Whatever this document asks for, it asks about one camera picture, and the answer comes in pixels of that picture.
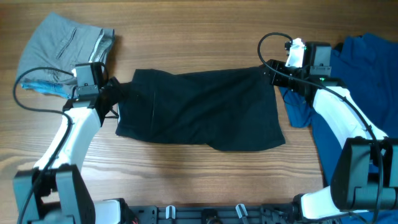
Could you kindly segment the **black shorts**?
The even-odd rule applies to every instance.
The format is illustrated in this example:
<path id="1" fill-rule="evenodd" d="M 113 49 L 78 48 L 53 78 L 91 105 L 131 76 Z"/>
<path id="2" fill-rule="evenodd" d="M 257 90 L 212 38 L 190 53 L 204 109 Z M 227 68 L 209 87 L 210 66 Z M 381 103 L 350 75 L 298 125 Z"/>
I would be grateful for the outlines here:
<path id="1" fill-rule="evenodd" d="M 116 134 L 160 144 L 263 151 L 285 144 L 264 67 L 173 75 L 136 70 L 124 84 Z"/>

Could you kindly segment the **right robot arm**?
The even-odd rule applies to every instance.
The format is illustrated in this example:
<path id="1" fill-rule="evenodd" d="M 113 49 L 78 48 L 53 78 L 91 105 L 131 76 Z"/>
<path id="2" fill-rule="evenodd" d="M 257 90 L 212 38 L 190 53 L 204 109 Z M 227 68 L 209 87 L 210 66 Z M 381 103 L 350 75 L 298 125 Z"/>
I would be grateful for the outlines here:
<path id="1" fill-rule="evenodd" d="M 285 49 L 286 62 L 264 62 L 271 85 L 303 96 L 326 121 L 340 154 L 330 185 L 299 196 L 301 219 L 397 209 L 397 140 L 373 125 L 345 83 L 330 76 L 331 45 L 294 39 Z"/>

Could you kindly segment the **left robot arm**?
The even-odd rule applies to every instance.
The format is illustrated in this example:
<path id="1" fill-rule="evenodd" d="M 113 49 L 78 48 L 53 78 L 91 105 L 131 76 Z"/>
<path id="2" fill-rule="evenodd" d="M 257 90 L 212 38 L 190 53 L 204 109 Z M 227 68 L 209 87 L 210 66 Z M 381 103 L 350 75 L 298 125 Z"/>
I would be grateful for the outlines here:
<path id="1" fill-rule="evenodd" d="M 132 223 L 134 213 L 121 198 L 92 201 L 80 171 L 95 134 L 124 97 L 120 83 L 102 62 L 81 63 L 74 96 L 59 114 L 61 126 L 31 170 L 14 177 L 18 223 Z"/>

